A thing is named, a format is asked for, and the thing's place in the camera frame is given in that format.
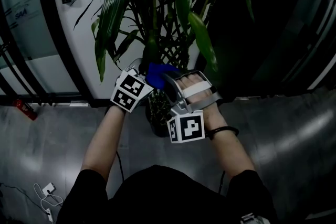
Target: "bracelet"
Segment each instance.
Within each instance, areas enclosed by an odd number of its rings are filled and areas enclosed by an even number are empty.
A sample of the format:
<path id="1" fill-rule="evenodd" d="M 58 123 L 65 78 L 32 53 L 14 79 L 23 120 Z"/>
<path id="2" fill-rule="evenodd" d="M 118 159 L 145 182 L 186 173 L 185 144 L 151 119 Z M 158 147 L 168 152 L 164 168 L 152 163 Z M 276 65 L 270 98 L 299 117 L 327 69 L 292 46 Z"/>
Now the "bracelet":
<path id="1" fill-rule="evenodd" d="M 207 135 L 207 137 L 210 138 L 210 140 L 212 140 L 212 139 L 214 139 L 214 134 L 215 133 L 218 133 L 220 131 L 226 131 L 226 130 L 233 131 L 236 136 L 239 134 L 239 130 L 238 129 L 230 127 L 230 126 L 223 126 L 223 127 L 219 127 L 217 129 L 214 129 L 214 130 L 206 132 L 206 135 Z"/>

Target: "red fire extinguisher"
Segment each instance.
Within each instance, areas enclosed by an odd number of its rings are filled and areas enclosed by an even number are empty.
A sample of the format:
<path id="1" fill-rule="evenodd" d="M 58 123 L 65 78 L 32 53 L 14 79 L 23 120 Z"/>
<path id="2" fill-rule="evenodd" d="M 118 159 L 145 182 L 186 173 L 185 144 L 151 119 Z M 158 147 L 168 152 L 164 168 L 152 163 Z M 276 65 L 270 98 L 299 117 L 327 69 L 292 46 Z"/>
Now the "red fire extinguisher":
<path id="1" fill-rule="evenodd" d="M 36 119 L 37 114 L 36 112 L 34 112 L 29 104 L 26 104 L 22 100 L 18 99 L 14 102 L 14 106 L 20 109 L 23 113 L 25 113 L 25 115 L 27 115 L 32 121 Z"/>

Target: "black shirt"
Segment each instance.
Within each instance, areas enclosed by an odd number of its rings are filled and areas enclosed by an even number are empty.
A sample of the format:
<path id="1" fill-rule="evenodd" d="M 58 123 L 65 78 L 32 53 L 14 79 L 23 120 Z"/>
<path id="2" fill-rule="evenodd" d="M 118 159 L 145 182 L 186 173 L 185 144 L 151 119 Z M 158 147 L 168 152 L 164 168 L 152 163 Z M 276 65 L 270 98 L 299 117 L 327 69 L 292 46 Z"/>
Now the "black shirt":
<path id="1" fill-rule="evenodd" d="M 81 171 L 57 223 L 240 223 L 249 213 L 277 223 L 272 198 L 255 171 L 233 177 L 226 198 L 177 170 L 154 165 L 126 179 L 110 200 L 103 177 L 92 170 Z"/>

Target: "floor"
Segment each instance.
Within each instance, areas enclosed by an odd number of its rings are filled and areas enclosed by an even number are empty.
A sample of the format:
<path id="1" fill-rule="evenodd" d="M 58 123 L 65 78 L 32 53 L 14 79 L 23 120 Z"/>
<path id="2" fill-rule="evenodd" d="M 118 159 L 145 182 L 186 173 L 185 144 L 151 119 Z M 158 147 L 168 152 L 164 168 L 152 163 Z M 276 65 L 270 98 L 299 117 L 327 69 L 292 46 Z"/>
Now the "floor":
<path id="1" fill-rule="evenodd" d="M 0 182 L 16 186 L 37 204 L 33 184 L 52 182 L 54 194 L 69 194 L 104 108 L 35 107 L 32 122 L 19 110 L 0 107 Z M 271 192 L 281 222 L 336 207 L 336 91 L 299 97 L 251 99 L 223 104 L 227 122 Z M 156 137 L 144 107 L 128 114 L 119 154 L 125 177 L 153 164 L 178 169 L 218 191 L 222 170 L 209 140 L 172 145 Z M 113 197 L 121 184 L 117 162 L 107 185 Z M 222 194 L 227 191 L 224 179 Z M 3 213 L 23 223 L 49 223 L 47 216 L 15 189 L 0 187 Z M 59 207 L 52 207 L 56 219 Z"/>

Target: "plant pot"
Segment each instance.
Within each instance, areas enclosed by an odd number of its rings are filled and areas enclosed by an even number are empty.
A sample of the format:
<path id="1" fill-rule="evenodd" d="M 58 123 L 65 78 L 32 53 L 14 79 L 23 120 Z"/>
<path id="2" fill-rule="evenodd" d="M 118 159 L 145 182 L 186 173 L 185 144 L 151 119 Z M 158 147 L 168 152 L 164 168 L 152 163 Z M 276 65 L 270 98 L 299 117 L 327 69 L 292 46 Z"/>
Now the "plant pot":
<path id="1" fill-rule="evenodd" d="M 151 121 L 151 108 L 149 105 L 149 101 L 146 102 L 145 113 L 146 113 L 146 118 L 151 125 L 153 133 L 158 137 L 168 137 L 169 131 L 168 131 L 167 125 L 161 125 L 161 124 Z"/>

